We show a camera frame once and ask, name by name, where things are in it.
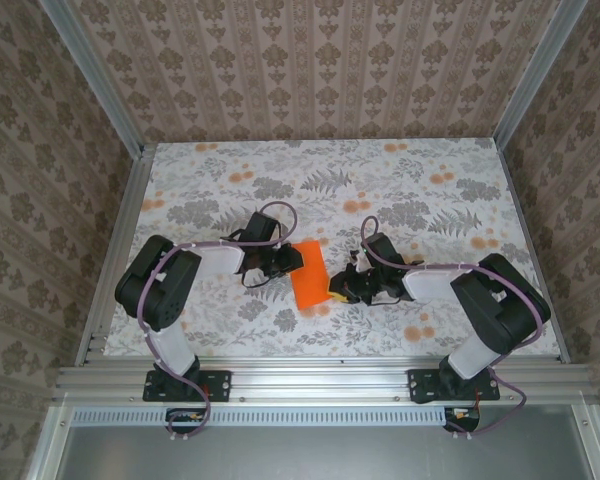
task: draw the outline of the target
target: metal rail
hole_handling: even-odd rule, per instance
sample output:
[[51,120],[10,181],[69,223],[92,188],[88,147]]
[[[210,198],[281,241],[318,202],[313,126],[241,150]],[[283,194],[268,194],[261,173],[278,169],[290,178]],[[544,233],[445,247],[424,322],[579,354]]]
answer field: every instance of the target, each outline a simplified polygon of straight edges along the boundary
[[571,357],[569,356],[569,351],[567,350],[567,344],[564,340],[562,330],[560,329],[560,321],[558,321],[556,309],[553,307],[551,295],[549,295],[549,288],[547,287],[547,282],[544,279],[542,268],[540,268],[540,260],[538,260],[538,254],[536,253],[536,249],[533,245],[533,240],[531,239],[531,233],[529,232],[529,227],[527,226],[527,221],[525,220],[524,213],[522,212],[520,197],[518,197],[516,188],[513,185],[513,180],[511,178],[511,172],[509,172],[507,160],[500,148],[498,148],[498,156],[500,157],[500,164],[502,165],[504,178],[507,180],[507,185],[509,186],[509,193],[511,194],[511,198],[513,199],[513,205],[516,207],[516,213],[518,214],[518,220],[520,221],[520,228],[522,228],[524,239],[527,242],[527,247],[529,247],[529,255],[531,256],[533,269],[535,270],[536,276],[538,277],[538,283],[540,284],[542,297],[545,299],[545,301],[549,305],[549,309],[551,310],[551,319],[549,320],[549,322],[551,322],[551,326],[553,327],[553,333],[556,336],[556,341],[558,342],[558,348],[560,349],[560,360],[563,363],[571,363]]
[[[233,372],[231,405],[324,406],[413,405],[406,371],[436,368],[439,358],[201,358],[203,368]],[[142,402],[150,357],[93,361],[60,371],[54,402],[115,406]],[[594,401],[586,366],[550,358],[512,358],[497,367],[499,375],[522,388],[530,404],[576,404]],[[520,397],[501,387],[499,404]],[[449,405],[448,402],[432,405]]]
[[133,163],[127,187],[120,203],[118,218],[113,227],[109,248],[98,279],[87,323],[76,355],[76,365],[84,363],[94,333],[109,331],[116,302],[113,297],[116,282],[122,276],[133,241],[144,191],[149,182],[156,145],[147,145],[140,160]]
[[[168,407],[76,407],[72,427],[164,427]],[[174,421],[173,426],[199,422]],[[207,423],[210,427],[441,427],[443,407],[243,407],[218,405]]]

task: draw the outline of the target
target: gray leaf pattern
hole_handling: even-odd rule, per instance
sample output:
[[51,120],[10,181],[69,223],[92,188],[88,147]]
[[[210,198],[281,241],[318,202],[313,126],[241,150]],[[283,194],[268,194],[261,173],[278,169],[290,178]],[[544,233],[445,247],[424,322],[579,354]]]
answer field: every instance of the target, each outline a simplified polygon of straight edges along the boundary
[[[329,276],[345,267],[351,250],[360,249],[363,218],[376,215],[380,231],[405,260],[475,263],[501,252],[536,282],[500,158],[492,144],[486,148],[488,143],[161,144],[129,261],[151,235],[174,243],[215,240],[244,228],[265,203],[285,200],[299,220],[290,241],[319,241]],[[481,168],[468,172],[465,163]],[[458,179],[464,180],[459,186]],[[284,207],[272,206],[265,213],[291,225]],[[0,278],[11,282],[15,271],[3,261]],[[252,271],[245,283],[261,278]],[[45,309],[50,301],[40,297]],[[184,312],[185,335],[201,356],[446,355],[471,332],[459,304],[442,300],[377,308],[330,300],[299,311],[288,276],[250,289],[240,284],[239,275],[196,278]],[[65,316],[78,322],[76,312],[68,310]],[[556,348],[548,328],[530,351],[553,355]],[[142,332],[120,307],[105,353],[148,353]]]
[[500,190],[487,186],[485,182],[476,182],[470,178],[458,180],[457,188],[461,188],[460,196],[471,203],[476,200],[495,200],[500,198]]
[[351,183],[348,173],[343,173],[342,169],[335,172],[334,170],[327,169],[319,170],[310,175],[303,183],[300,188],[303,190],[312,190],[320,193],[334,193],[338,187],[346,187]]
[[429,213],[429,207],[425,202],[409,200],[403,203],[394,203],[391,208],[381,208],[378,210],[378,218],[392,227],[406,225],[412,230],[423,230],[427,228],[427,220],[424,215]]
[[171,207],[167,212],[167,219],[178,225],[191,223],[195,227],[208,227],[213,222],[210,212],[217,211],[218,202],[215,200],[199,200]]
[[444,233],[449,236],[455,232],[456,238],[462,233],[466,237],[469,230],[482,225],[482,222],[478,220],[478,215],[475,213],[472,214],[468,208],[465,212],[456,208],[453,211],[455,214],[444,210],[438,213],[433,222],[431,222],[431,225],[429,225],[429,231]]

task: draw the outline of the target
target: yellow object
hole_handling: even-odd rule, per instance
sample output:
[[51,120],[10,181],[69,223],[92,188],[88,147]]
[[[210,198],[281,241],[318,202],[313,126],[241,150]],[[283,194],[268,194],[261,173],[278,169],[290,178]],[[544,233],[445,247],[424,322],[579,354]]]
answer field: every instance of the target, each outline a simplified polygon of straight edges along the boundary
[[347,297],[345,297],[344,295],[340,295],[337,292],[327,292],[329,295],[331,295],[333,298],[335,298],[336,300],[338,300],[339,302],[342,303],[349,303],[349,300],[347,299]]

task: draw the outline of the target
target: metal vent grille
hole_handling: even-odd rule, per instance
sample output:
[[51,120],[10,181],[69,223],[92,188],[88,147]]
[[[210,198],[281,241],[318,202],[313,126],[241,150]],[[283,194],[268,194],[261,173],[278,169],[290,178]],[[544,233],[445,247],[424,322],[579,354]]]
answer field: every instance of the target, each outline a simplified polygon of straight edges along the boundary
[[[74,427],[164,426],[166,407],[80,407]],[[230,426],[435,426],[444,425],[443,407],[223,407],[211,411],[209,425]],[[174,422],[174,425],[185,425]]]

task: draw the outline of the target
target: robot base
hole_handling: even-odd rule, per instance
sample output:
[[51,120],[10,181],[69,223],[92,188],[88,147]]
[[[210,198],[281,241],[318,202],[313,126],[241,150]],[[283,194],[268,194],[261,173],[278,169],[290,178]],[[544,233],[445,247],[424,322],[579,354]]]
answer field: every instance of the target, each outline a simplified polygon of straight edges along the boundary
[[[231,372],[199,370],[194,381],[211,402],[228,402],[231,393]],[[190,386],[176,380],[160,368],[147,373],[142,400],[145,402],[202,402]]]
[[500,390],[497,383],[492,383],[491,375],[485,369],[463,386],[461,391],[450,395],[442,387],[440,370],[436,368],[408,370],[409,395],[411,401],[422,404],[435,401],[475,401],[479,395],[480,400],[500,400]]

